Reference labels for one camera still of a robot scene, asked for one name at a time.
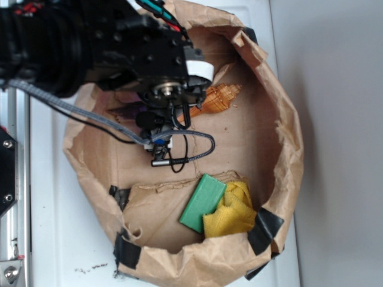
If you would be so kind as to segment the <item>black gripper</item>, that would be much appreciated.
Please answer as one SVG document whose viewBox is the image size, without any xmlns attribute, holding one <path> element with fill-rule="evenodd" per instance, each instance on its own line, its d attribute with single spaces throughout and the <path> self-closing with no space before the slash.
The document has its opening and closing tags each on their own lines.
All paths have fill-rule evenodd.
<svg viewBox="0 0 383 287">
<path fill-rule="evenodd" d="M 200 105 L 214 68 L 192 43 L 149 15 L 101 8 L 95 15 L 95 83 L 135 91 L 154 108 Z"/>
</svg>

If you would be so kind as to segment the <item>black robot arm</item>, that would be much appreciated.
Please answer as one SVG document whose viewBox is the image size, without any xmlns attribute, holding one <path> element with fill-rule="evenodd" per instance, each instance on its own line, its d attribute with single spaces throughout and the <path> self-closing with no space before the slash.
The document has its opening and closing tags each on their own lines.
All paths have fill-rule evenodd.
<svg viewBox="0 0 383 287">
<path fill-rule="evenodd" d="M 214 67 L 163 1 L 23 1 L 1 9 L 1 87 L 58 97 L 82 85 L 135 91 L 156 108 L 198 105 Z"/>
</svg>

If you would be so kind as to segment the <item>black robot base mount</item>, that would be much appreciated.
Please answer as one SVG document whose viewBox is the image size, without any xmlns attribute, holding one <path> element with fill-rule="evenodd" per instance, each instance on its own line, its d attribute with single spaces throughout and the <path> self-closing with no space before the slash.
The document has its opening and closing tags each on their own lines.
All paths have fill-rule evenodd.
<svg viewBox="0 0 383 287">
<path fill-rule="evenodd" d="M 19 199 L 17 148 L 17 141 L 1 126 L 1 218 Z"/>
</svg>

